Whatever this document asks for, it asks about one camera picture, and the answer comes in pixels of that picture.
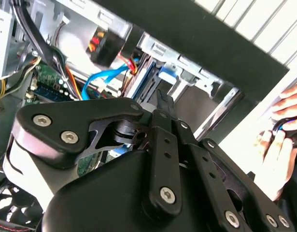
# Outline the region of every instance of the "finger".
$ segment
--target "finger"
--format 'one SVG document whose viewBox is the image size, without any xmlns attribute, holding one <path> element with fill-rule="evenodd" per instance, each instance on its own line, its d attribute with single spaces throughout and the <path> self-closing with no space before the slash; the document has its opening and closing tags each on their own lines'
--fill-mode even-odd
<svg viewBox="0 0 297 232">
<path fill-rule="evenodd" d="M 284 184 L 288 181 L 288 170 L 290 168 L 290 158 L 292 153 L 293 145 L 291 139 L 285 139 L 283 141 L 282 148 L 280 150 L 276 166 L 274 168 L 279 188 L 282 188 Z"/>
<path fill-rule="evenodd" d="M 287 117 L 296 117 L 297 116 L 297 105 L 290 106 L 289 108 L 279 110 L 274 112 L 272 118 L 275 120 L 280 120 Z"/>
<path fill-rule="evenodd" d="M 283 99 L 280 102 L 273 105 L 272 111 L 276 112 L 276 111 L 283 110 L 283 109 L 288 108 L 293 105 L 297 105 L 297 94 L 294 94 L 286 99 Z"/>
<path fill-rule="evenodd" d="M 283 130 L 285 131 L 294 131 L 297 130 L 297 120 L 287 122 L 283 125 Z"/>
<path fill-rule="evenodd" d="M 296 93 L 297 93 L 297 85 L 290 88 L 290 89 L 288 89 L 288 90 L 285 90 L 284 92 L 282 92 L 280 94 L 280 97 L 284 99 L 284 98 L 288 98 L 288 97 L 290 97 L 290 96 L 292 96 L 292 95 L 294 95 Z"/>
<path fill-rule="evenodd" d="M 283 145 L 283 141 L 285 138 L 285 132 L 279 130 L 275 136 L 274 141 L 272 142 L 271 146 L 268 149 L 268 152 L 263 161 L 263 168 L 266 170 L 274 170 L 275 163 L 278 159 L 280 150 Z"/>
<path fill-rule="evenodd" d="M 265 152 L 269 147 L 271 137 L 272 137 L 272 133 L 270 131 L 265 131 L 258 144 L 257 153 L 262 158 L 262 162 L 264 160 Z"/>
</svg>

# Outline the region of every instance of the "hand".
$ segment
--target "hand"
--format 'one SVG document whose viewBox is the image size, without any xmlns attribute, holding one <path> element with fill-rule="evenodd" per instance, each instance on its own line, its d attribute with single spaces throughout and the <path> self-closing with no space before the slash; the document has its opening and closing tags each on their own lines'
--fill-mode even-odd
<svg viewBox="0 0 297 232">
<path fill-rule="evenodd" d="M 293 149 L 292 140 L 285 139 L 284 131 L 277 132 L 270 145 L 272 134 L 264 132 L 257 138 L 255 147 L 262 159 L 262 165 L 255 173 L 255 184 L 272 200 L 277 200 L 283 186 L 292 176 L 297 149 Z"/>
<path fill-rule="evenodd" d="M 284 91 L 281 95 L 281 101 L 276 103 L 273 107 L 273 116 L 275 120 L 280 120 L 287 117 L 297 116 L 297 85 Z M 285 123 L 283 130 L 294 131 L 297 130 L 297 120 Z"/>
</svg>

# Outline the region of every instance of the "silver screw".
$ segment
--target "silver screw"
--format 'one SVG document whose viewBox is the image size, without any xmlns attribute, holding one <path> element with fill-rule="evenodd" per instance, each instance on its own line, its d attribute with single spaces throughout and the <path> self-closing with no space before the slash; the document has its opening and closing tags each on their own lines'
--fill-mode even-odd
<svg viewBox="0 0 297 232">
<path fill-rule="evenodd" d="M 161 115 L 162 117 L 164 117 L 164 118 L 167 117 L 167 116 L 166 116 L 164 113 L 162 113 L 162 112 L 160 112 L 160 115 Z"/>
<path fill-rule="evenodd" d="M 33 117 L 32 121 L 34 122 L 34 124 L 40 127 L 48 127 L 52 123 L 52 120 L 45 115 L 37 115 Z"/>
<path fill-rule="evenodd" d="M 207 141 L 207 144 L 208 144 L 210 147 L 212 147 L 212 148 L 215 147 L 215 145 L 214 145 L 211 141 Z"/>
<path fill-rule="evenodd" d="M 273 226 L 273 227 L 275 227 L 275 228 L 277 228 L 277 222 L 275 221 L 275 219 L 271 216 L 271 215 L 269 215 L 269 214 L 266 214 L 266 218 L 268 219 L 268 221 L 269 221 L 269 223 Z"/>
<path fill-rule="evenodd" d="M 188 129 L 188 125 L 185 124 L 184 122 L 181 122 L 181 126 L 184 127 L 185 129 Z"/>
<path fill-rule="evenodd" d="M 238 228 L 240 226 L 240 221 L 231 211 L 226 211 L 225 216 L 226 220 L 228 221 L 228 223 L 230 223 L 231 226 L 233 226 L 234 228 Z"/>
<path fill-rule="evenodd" d="M 77 136 L 76 133 L 72 131 L 64 131 L 61 134 L 61 139 L 67 144 L 75 144 L 77 141 L 79 141 L 79 137 Z"/>
<path fill-rule="evenodd" d="M 287 228 L 290 227 L 289 223 L 286 221 L 286 219 L 284 219 L 283 216 L 278 215 L 278 217 L 279 217 L 279 220 L 281 221 L 281 223 L 282 223 L 285 227 L 287 227 Z"/>
<path fill-rule="evenodd" d="M 31 53 L 34 57 L 37 57 L 38 56 L 38 52 L 37 51 L 32 51 Z"/>
<path fill-rule="evenodd" d="M 134 104 L 131 104 L 131 107 L 133 108 L 133 109 L 135 109 L 135 110 L 138 110 L 139 108 L 136 106 L 136 105 L 134 105 Z"/>
<path fill-rule="evenodd" d="M 163 187 L 160 190 L 160 196 L 161 198 L 168 204 L 174 204 L 175 202 L 175 194 L 174 192 L 168 188 L 168 187 Z"/>
</svg>

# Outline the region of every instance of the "red stitching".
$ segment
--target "red stitching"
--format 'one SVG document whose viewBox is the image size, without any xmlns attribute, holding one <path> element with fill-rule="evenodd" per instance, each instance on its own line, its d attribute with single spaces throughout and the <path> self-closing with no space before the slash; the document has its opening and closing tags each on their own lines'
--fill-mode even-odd
<svg viewBox="0 0 297 232">
<path fill-rule="evenodd" d="M 12 231 L 12 232 L 24 232 L 24 231 L 29 231 L 30 230 L 30 229 L 16 230 L 16 229 L 11 229 L 11 228 L 8 228 L 8 227 L 4 227 L 2 225 L 0 225 L 0 228 L 3 228 L 3 229 L 8 230 L 8 231 Z"/>
</svg>

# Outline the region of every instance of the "fan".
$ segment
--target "fan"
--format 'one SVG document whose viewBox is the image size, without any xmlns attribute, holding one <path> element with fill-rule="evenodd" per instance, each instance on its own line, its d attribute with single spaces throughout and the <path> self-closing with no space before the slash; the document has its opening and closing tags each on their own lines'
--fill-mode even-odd
<svg viewBox="0 0 297 232">
<path fill-rule="evenodd" d="M 7 178 L 0 182 L 0 220 L 35 229 L 43 210 L 37 199 Z"/>
</svg>

